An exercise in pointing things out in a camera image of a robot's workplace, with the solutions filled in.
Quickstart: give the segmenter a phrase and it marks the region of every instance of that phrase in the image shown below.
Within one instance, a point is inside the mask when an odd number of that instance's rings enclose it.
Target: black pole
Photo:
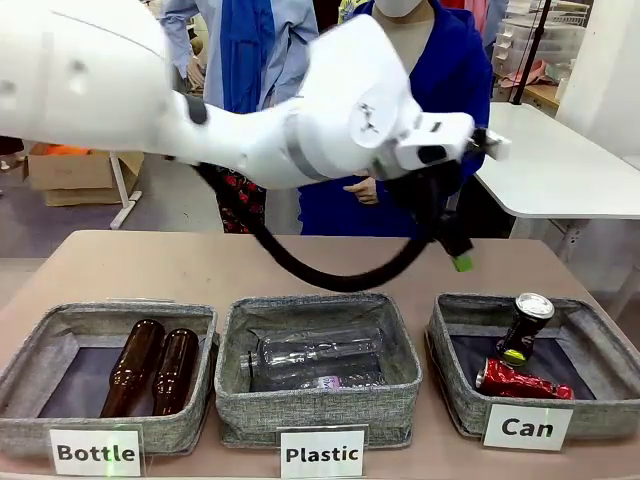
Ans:
[[[544,24],[547,23],[547,15],[549,14],[550,9],[551,0],[545,0],[544,7],[542,7],[542,15],[540,15],[540,22],[538,23],[536,32],[533,34],[533,43],[531,44],[527,63],[524,66],[524,72],[522,72],[522,77],[520,78],[516,95],[513,97],[513,101],[511,102],[514,105],[520,105],[522,103],[522,94],[524,93],[524,88],[527,86],[527,78],[529,78],[529,73],[531,73],[531,67],[533,67],[533,61],[535,60],[536,53],[538,52],[538,46],[540,45],[540,40],[544,33]]]

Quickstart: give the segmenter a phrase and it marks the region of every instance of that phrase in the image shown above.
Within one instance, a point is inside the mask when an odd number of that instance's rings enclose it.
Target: cardboard box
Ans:
[[[109,152],[92,150],[87,155],[42,155],[46,145],[37,144],[29,154],[27,174],[31,188],[44,193],[50,207],[120,203]],[[133,191],[142,163],[142,152],[118,152],[127,194]]]

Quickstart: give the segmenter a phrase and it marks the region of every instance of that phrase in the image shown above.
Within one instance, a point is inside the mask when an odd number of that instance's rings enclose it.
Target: white pillar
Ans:
[[[556,119],[619,157],[640,154],[640,1],[596,0]]]

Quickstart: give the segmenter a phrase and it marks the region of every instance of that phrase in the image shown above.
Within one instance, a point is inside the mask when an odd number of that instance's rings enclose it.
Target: white label sign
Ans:
[[[49,430],[58,475],[139,477],[137,431]]]
[[[573,410],[493,405],[484,434],[487,447],[560,450]]]
[[[280,435],[282,478],[362,476],[364,430],[283,432]]]

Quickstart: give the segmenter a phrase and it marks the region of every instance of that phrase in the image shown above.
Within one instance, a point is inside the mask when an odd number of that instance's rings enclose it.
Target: face mask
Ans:
[[[375,0],[378,10],[391,18],[404,17],[411,13],[422,0]]]

